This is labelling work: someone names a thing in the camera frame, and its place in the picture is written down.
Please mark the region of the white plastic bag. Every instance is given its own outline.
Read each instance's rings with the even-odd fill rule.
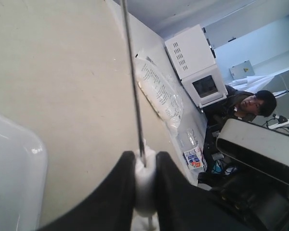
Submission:
[[[177,136],[183,114],[183,102],[171,79],[167,80],[149,57],[135,59],[138,86],[159,117],[166,122],[172,135]]]

